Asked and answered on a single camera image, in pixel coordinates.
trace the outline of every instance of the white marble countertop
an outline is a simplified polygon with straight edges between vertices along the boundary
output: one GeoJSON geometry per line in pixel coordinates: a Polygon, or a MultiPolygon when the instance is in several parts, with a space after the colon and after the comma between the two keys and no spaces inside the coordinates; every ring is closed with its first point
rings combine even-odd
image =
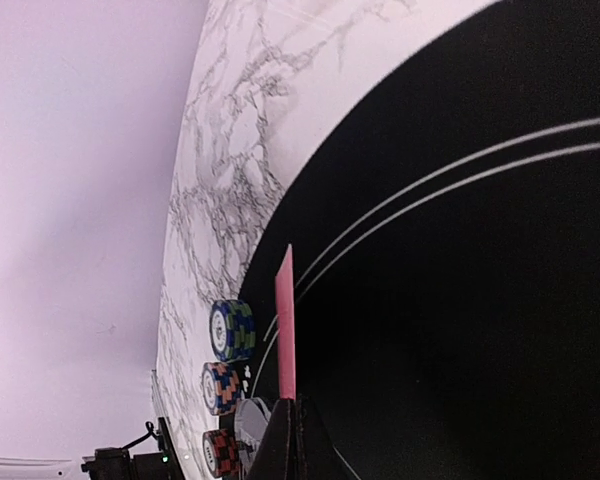
{"type": "Polygon", "coordinates": [[[273,211],[378,82],[493,0],[211,0],[180,132],[166,233],[158,379],[188,479],[217,428],[200,373],[208,309],[235,297],[273,211]]]}

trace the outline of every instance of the black device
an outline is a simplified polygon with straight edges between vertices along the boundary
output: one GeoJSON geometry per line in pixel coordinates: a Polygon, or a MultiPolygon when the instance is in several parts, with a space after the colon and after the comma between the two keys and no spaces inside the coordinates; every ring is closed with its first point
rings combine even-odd
{"type": "Polygon", "coordinates": [[[157,431],[151,422],[146,422],[147,433],[124,447],[98,448],[94,456],[83,457],[82,471],[91,480],[184,480],[167,420],[160,417],[158,422],[157,431]],[[130,454],[131,448],[149,438],[157,441],[157,452],[130,454]]]}

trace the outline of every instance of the poker chip stack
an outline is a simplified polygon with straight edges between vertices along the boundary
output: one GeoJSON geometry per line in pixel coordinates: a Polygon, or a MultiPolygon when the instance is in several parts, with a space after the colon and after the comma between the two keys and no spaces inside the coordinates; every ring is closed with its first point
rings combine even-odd
{"type": "Polygon", "coordinates": [[[218,300],[209,316],[211,346],[221,362],[248,360],[256,346],[251,308],[242,300],[218,300]]]}
{"type": "Polygon", "coordinates": [[[233,413],[242,396],[238,372],[224,363],[205,363],[202,367],[202,394],[211,415],[233,413]]]}
{"type": "Polygon", "coordinates": [[[229,430],[213,430],[202,435],[202,451],[214,478],[237,475],[240,468],[238,447],[229,430]]]}

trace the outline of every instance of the pink card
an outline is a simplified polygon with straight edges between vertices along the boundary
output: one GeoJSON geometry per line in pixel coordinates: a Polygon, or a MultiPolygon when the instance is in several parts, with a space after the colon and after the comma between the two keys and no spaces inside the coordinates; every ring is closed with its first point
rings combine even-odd
{"type": "Polygon", "coordinates": [[[287,248],[276,275],[278,312],[278,383],[280,398],[296,399],[296,336],[293,305],[293,251],[287,248]]]}

